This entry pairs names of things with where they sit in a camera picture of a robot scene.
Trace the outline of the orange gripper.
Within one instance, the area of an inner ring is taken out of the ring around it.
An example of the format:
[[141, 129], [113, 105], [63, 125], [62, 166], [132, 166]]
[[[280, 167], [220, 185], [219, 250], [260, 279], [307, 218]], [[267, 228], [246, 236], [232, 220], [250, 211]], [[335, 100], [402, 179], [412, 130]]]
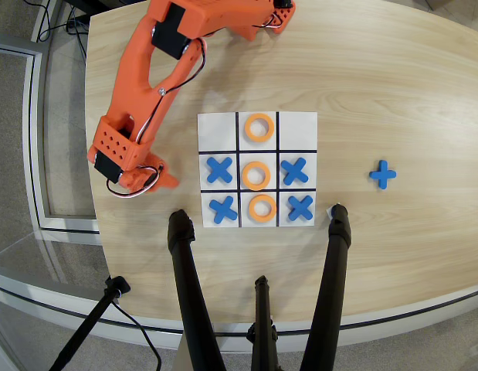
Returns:
[[155, 192], [160, 188], [175, 189], [178, 179], [168, 173], [167, 164], [158, 156], [150, 153], [141, 165], [124, 172], [118, 184], [129, 193]]

